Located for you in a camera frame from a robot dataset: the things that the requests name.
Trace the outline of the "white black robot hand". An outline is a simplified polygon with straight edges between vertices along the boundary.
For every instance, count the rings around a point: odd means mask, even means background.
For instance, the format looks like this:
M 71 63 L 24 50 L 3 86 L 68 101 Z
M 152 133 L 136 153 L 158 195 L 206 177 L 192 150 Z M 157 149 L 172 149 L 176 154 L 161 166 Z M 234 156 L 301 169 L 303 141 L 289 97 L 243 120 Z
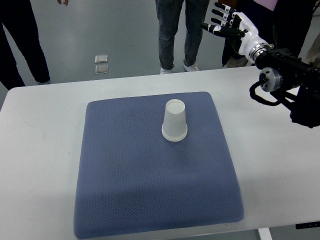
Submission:
M 202 23 L 203 30 L 230 41 L 234 51 L 254 64 L 260 54 L 269 49 L 267 41 L 259 36 L 257 27 L 242 12 L 229 5 L 214 4 L 217 9 L 212 13 L 221 19 L 212 18 L 212 24 Z

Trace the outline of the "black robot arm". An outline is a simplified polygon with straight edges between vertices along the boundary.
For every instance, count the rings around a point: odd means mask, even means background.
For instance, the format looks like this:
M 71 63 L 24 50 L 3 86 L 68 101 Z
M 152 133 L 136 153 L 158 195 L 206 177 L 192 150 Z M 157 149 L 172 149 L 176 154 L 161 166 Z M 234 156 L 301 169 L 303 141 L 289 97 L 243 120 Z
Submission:
M 320 125 L 320 70 L 302 62 L 286 48 L 264 45 L 250 55 L 260 70 L 250 97 L 260 104 L 290 110 L 293 123 L 309 128 Z

